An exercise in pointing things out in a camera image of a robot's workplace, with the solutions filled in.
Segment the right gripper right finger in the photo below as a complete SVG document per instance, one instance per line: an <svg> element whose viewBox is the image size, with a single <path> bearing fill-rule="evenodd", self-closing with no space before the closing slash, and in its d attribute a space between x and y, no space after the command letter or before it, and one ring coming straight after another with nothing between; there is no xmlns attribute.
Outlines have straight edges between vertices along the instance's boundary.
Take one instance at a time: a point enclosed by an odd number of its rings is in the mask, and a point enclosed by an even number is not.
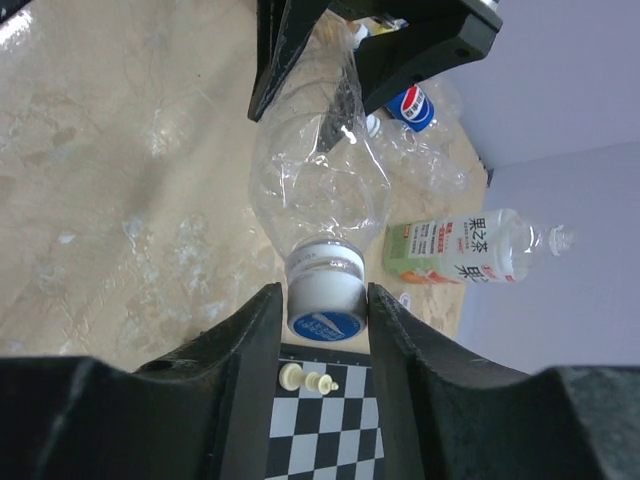
<svg viewBox="0 0 640 480"><path fill-rule="evenodd" d="M390 479L635 479L639 371L561 366L528 375L368 288L369 344Z"/></svg>

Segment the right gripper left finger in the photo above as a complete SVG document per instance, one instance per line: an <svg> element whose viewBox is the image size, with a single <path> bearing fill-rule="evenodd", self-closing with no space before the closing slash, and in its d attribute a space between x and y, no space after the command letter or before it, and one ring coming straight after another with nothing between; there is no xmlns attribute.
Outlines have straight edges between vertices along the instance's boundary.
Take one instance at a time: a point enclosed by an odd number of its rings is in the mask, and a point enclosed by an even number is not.
<svg viewBox="0 0 640 480"><path fill-rule="evenodd" d="M1 362L5 479L261 479L280 353L279 284L126 372L88 356Z"/></svg>

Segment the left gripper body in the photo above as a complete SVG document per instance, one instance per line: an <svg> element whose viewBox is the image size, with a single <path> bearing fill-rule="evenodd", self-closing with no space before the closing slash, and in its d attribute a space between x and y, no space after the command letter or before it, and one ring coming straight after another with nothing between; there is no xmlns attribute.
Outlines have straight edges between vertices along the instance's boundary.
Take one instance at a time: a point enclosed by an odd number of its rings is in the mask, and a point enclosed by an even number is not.
<svg viewBox="0 0 640 480"><path fill-rule="evenodd" d="M329 8L346 20L372 17L424 23L456 15L473 14L487 25L499 30L503 20L497 13L497 5L497 1L477 0L336 0L329 2Z"/></svg>

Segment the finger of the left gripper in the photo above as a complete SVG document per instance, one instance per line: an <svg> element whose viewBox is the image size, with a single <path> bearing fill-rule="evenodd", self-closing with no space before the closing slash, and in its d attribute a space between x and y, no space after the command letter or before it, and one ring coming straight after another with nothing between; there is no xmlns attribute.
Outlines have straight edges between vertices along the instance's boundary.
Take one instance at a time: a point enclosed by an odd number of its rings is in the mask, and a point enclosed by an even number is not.
<svg viewBox="0 0 640 480"><path fill-rule="evenodd" d="M247 112L250 120L261 119L329 5L324 0L256 2L257 68Z"/></svg>
<svg viewBox="0 0 640 480"><path fill-rule="evenodd" d="M370 114L409 87L484 59L503 25L494 12L453 13L364 39L357 73Z"/></svg>

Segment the white tea bottle cap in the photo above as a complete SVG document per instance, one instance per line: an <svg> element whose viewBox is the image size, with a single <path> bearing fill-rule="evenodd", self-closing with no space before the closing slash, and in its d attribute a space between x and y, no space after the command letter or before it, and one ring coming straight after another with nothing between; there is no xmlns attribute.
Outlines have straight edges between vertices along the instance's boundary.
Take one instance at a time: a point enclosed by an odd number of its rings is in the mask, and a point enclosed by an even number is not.
<svg viewBox="0 0 640 480"><path fill-rule="evenodd" d="M406 308L406 309L410 309L411 308L411 298L410 295L407 293L402 293L400 298L399 298L399 302L401 303L401 305Z"/></svg>

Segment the clear slim bottle white cap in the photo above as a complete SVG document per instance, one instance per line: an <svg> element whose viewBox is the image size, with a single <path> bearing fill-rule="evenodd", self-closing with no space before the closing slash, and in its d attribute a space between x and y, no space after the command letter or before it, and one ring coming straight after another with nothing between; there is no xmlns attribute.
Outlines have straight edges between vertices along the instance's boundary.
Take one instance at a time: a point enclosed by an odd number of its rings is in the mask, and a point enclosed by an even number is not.
<svg viewBox="0 0 640 480"><path fill-rule="evenodd" d="M253 212L291 273L308 245L364 253L386 223L390 192L370 144L353 37L327 11L258 122Z"/></svg>

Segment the grapefruit tea bottle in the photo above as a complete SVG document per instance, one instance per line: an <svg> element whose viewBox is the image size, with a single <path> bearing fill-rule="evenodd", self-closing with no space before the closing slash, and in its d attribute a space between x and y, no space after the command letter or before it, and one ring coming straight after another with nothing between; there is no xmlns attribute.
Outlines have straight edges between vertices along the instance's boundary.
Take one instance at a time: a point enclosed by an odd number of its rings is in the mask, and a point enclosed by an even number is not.
<svg viewBox="0 0 640 480"><path fill-rule="evenodd" d="M542 226L513 209L498 209L392 226L383 265L410 284L516 283L575 241L565 225Z"/></svg>

